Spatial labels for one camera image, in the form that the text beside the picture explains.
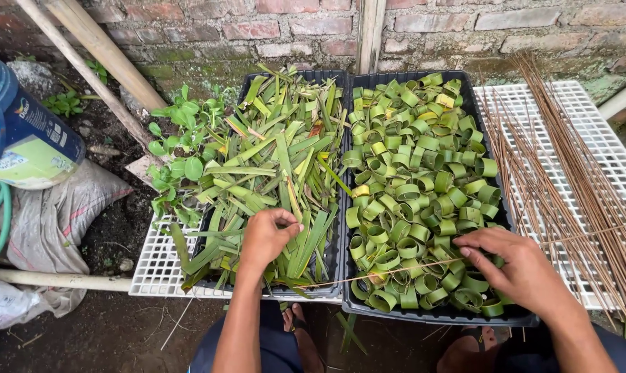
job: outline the leafy plant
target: leafy plant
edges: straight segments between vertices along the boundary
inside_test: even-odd
[[[36,62],[36,57],[33,55],[24,55],[21,52],[18,52],[19,56],[16,57],[16,61],[32,61]]]
[[[97,74],[99,80],[102,81],[102,83],[108,84],[108,78],[112,78],[112,76],[108,74],[105,67],[103,67],[103,65],[100,64],[99,61],[85,60],[85,64]]]
[[[66,94],[58,94],[41,101],[54,114],[69,117],[71,114],[80,114],[83,109],[79,107],[80,99],[76,97],[76,91],[69,91]]]
[[[148,148],[158,157],[166,157],[168,161],[160,169],[155,165],[148,168],[152,177],[152,186],[160,195],[152,201],[152,207],[158,217],[166,212],[173,212],[184,224],[198,226],[200,212],[187,206],[184,202],[189,197],[209,187],[201,185],[200,179],[204,165],[215,157],[215,149],[221,143],[203,144],[210,138],[218,138],[215,131],[227,131],[223,122],[225,115],[225,99],[234,92],[232,88],[222,91],[215,86],[216,98],[210,98],[200,105],[200,100],[189,99],[189,87],[184,85],[180,96],[175,97],[174,105],[164,109],[152,110],[155,117],[169,117],[170,122],[177,126],[171,134],[163,133],[155,122],[149,124],[149,130],[159,140],[149,143]],[[177,191],[184,189],[184,194]]]

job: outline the wooden post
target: wooden post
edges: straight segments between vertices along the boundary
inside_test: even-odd
[[[110,110],[117,116],[120,122],[126,127],[128,132],[141,144],[143,151],[152,163],[161,164],[160,160],[154,157],[147,149],[147,144],[152,140],[152,136],[143,128],[143,126],[131,115],[124,104],[106,87],[96,76],[96,74],[85,64],[85,60],[78,55],[74,47],[62,36],[60,31],[55,28],[53,23],[45,16],[45,14],[36,6],[34,0],[16,0],[30,18],[41,28],[46,36],[51,39],[53,44],[67,57],[69,62],[78,70],[85,78],[87,83],[92,86],[103,101],[108,105]]]
[[[46,8],[147,110],[167,106],[156,90],[76,0],[48,0]]]
[[[359,6],[357,74],[374,74],[380,60],[386,0],[362,0]]]

